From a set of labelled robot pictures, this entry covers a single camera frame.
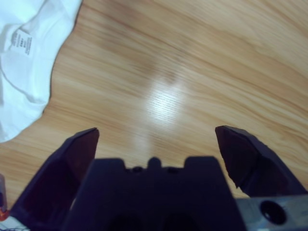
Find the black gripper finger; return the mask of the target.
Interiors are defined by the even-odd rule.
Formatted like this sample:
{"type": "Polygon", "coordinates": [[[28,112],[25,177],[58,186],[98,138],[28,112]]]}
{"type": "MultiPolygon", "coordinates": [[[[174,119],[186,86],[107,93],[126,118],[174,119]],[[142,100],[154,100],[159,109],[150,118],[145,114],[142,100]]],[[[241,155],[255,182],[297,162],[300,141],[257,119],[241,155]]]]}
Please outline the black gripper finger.
{"type": "Polygon", "coordinates": [[[218,126],[215,133],[229,177],[248,196],[308,193],[278,155],[256,136],[230,126],[218,126]]]}
{"type": "Polygon", "coordinates": [[[98,139],[97,128],[66,139],[47,158],[16,200],[11,217],[29,229],[61,228],[95,158],[98,139]]]}

